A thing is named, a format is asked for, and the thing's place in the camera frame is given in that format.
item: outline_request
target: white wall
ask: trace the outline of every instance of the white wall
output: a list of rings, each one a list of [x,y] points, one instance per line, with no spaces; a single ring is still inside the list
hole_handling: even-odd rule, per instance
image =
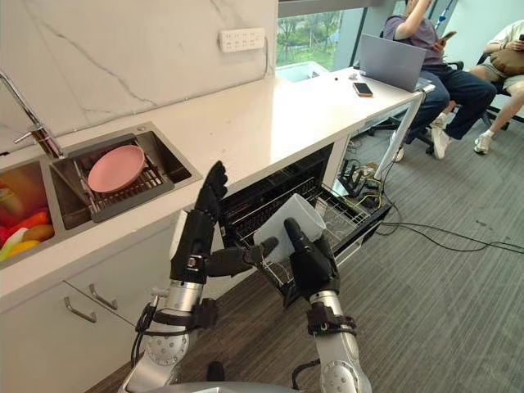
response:
[[[504,27],[524,17],[522,0],[457,0],[446,31],[456,30],[445,49],[450,60],[471,68],[486,44]]]
[[[0,0],[0,68],[56,133],[264,76],[266,50],[223,54],[223,29],[263,27],[278,0]],[[0,89],[0,152],[23,116]]]

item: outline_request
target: robotic arm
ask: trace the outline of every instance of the robotic arm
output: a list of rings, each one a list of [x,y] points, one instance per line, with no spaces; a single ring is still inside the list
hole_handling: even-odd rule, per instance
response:
[[[176,254],[171,260],[170,285],[155,289],[150,303],[138,320],[137,339],[133,344],[133,370],[119,393],[142,393],[157,388],[162,392],[197,392],[218,390],[217,383],[191,386],[169,386],[177,381],[180,362],[196,340],[196,330],[212,328],[217,319],[214,300],[201,300],[207,277],[234,275],[258,265],[278,244],[271,237],[250,250],[229,248],[210,253],[219,203],[226,194],[227,177],[221,162],[208,173],[188,214]],[[331,248],[322,237],[312,243],[294,219],[285,222],[287,234],[296,252],[291,268],[301,295],[311,304],[308,331],[317,345],[322,367],[323,392],[368,393],[369,380],[359,364],[355,340],[355,323],[343,315],[339,300],[339,275]],[[139,358],[142,339],[145,350]],[[236,382],[220,382],[231,392],[288,392],[281,386],[261,386]]]
[[[355,321],[344,316],[338,300],[340,279],[331,247],[324,237],[311,242],[294,219],[287,219],[284,227],[295,247],[291,255],[293,278],[311,304],[308,332],[317,345],[322,391],[371,393],[371,384],[360,367]]]

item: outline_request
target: purple shirt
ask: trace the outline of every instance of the purple shirt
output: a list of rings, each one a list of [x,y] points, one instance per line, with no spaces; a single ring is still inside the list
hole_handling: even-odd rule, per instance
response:
[[[395,40],[395,31],[406,21],[404,16],[392,16],[386,21],[384,26],[384,38]],[[426,49],[426,59],[424,59],[425,66],[433,66],[437,64],[444,64],[442,60],[444,53],[439,53],[433,48],[433,44],[438,41],[439,36],[436,33],[435,26],[428,19],[423,19],[418,27],[416,33],[410,38],[398,40],[402,43],[411,43],[415,47]]]

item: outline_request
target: pink plate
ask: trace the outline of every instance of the pink plate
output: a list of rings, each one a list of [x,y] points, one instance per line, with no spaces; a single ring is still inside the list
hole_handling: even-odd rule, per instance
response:
[[[144,150],[134,145],[117,147],[91,168],[88,184],[95,192],[115,192],[127,187],[144,167]]]

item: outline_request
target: trees outside window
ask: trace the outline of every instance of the trees outside window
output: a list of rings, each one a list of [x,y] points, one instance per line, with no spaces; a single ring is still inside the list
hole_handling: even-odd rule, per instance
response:
[[[341,20],[342,11],[280,18],[277,66],[315,61],[332,70]]]

